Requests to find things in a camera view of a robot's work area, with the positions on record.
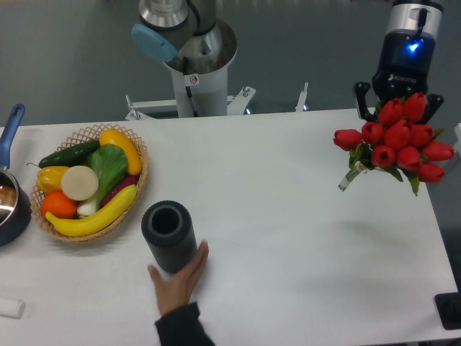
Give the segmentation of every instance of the gray floor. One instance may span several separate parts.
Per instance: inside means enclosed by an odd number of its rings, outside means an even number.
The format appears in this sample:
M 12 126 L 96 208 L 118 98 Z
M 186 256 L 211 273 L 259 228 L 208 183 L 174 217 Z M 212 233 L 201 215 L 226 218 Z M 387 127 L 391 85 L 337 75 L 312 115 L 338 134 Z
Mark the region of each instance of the gray floor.
M 218 0 L 218 16 L 238 37 L 229 92 L 257 89 L 254 112 L 288 112 L 309 81 L 312 110 L 353 108 L 352 85 L 377 68 L 389 1 Z M 429 91 L 445 104 L 431 121 L 455 142 L 461 123 L 461 1 L 445 12 Z M 173 99 L 168 71 L 131 40 L 138 2 L 0 1 L 0 125 L 24 103 L 24 125 L 122 120 L 131 100 Z M 455 276 L 461 278 L 461 168 L 430 187 Z

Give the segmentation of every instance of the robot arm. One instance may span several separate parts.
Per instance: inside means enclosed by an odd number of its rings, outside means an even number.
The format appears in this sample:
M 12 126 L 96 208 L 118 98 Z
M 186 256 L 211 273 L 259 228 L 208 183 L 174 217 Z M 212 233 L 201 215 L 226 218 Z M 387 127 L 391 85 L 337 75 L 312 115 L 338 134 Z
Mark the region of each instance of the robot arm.
M 396 0 L 390 13 L 388 31 L 382 45 L 380 62 L 372 78 L 372 87 L 381 104 L 398 97 L 427 93 L 427 74 L 443 7 L 429 0 Z M 365 95 L 370 84 L 354 85 L 359 116 L 376 121 L 368 112 Z M 428 109 L 421 123 L 427 123 L 443 103 L 439 95 L 428 96 Z
M 215 0 L 140 0 L 140 20 L 132 36 L 154 60 L 168 62 L 193 36 L 210 32 L 216 24 Z

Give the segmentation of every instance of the white table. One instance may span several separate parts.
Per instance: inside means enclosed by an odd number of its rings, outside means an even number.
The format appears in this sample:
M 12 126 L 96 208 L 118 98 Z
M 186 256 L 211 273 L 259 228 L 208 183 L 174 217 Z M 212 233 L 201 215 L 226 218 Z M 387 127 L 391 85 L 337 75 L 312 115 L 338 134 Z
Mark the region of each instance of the white table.
M 49 154 L 87 124 L 24 126 L 11 172 L 28 192 Z M 140 232 L 146 209 L 182 203 L 210 258 L 193 299 L 217 345 L 366 345 L 461 336 L 442 328 L 438 293 L 456 291 L 427 190 L 381 172 L 345 192 L 339 128 L 355 110 L 123 123 L 143 137 L 148 184 L 122 229 L 70 246 L 31 223 L 0 248 L 0 344 L 158 345 Z

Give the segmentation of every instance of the orange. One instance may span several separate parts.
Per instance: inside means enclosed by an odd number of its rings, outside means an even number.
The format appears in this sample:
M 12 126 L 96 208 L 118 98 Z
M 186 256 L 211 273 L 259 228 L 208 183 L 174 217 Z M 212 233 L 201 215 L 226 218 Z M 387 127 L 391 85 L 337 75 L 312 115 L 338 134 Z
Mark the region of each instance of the orange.
M 55 191 L 46 195 L 40 206 L 43 217 L 48 211 L 57 218 L 74 218 L 77 214 L 77 202 L 68 198 L 62 191 Z

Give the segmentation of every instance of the saucepan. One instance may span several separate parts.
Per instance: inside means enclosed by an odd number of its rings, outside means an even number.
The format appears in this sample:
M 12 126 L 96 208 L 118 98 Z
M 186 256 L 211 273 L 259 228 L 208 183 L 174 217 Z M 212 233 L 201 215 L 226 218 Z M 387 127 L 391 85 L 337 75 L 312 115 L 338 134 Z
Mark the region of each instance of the saucepan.
M 15 105 L 0 137 L 0 246 L 15 240 L 30 222 L 30 202 L 16 178 L 8 172 L 14 135 L 25 112 Z

